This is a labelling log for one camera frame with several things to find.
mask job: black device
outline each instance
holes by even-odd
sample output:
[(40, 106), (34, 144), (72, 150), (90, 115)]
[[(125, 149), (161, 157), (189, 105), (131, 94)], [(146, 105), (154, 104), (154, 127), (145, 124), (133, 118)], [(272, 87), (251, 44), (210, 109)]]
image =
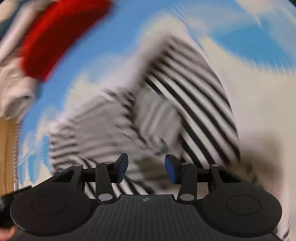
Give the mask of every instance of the black device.
[[(34, 188), (2, 197), (0, 225), (15, 225), (12, 240), (85, 241), (278, 241), (273, 233), (281, 219), (278, 200), (266, 191), (213, 164), (209, 169), (165, 157), (173, 195), (121, 195), (120, 183), (128, 167), (123, 153), (115, 163), (84, 169), (75, 164)], [(84, 193), (96, 183), (96, 199)], [(197, 199), (198, 182), (209, 194)]]

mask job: red fabric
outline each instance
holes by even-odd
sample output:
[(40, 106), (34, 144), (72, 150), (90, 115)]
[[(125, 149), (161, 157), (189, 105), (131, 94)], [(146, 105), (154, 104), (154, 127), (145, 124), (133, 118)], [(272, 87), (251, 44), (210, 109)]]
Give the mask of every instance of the red fabric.
[(59, 0), (35, 21), (21, 46), (22, 69), (45, 82), (68, 47), (110, 8), (109, 0)]

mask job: tie-dye sheet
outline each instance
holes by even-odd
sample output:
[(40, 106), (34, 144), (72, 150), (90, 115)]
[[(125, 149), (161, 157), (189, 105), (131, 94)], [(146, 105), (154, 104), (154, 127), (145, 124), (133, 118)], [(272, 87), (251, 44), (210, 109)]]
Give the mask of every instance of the tie-dye sheet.
[(50, 176), (48, 123), (95, 95), (104, 77), (146, 36), (157, 28), (165, 31), (171, 21), (186, 27), (223, 76), (240, 142), (246, 143), (242, 156), (248, 143), (258, 142), (272, 160), (290, 164), (286, 169), (293, 181), (296, 8), (289, 1), (119, 0), (112, 11), (79, 39), (41, 86), (20, 128), (19, 186)]

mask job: hand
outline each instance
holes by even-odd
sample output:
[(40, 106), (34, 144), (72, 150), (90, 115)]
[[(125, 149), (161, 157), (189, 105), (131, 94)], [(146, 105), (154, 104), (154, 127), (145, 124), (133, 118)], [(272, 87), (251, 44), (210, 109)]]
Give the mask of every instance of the hand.
[(8, 241), (11, 239), (17, 232), (15, 227), (11, 229), (0, 229), (0, 241)]

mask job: wooden floor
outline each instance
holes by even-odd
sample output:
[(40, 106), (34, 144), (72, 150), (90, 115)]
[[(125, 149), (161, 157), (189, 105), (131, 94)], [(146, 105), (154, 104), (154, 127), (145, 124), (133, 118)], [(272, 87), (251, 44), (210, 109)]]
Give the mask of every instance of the wooden floor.
[(15, 124), (0, 119), (0, 196), (14, 190), (13, 145)]

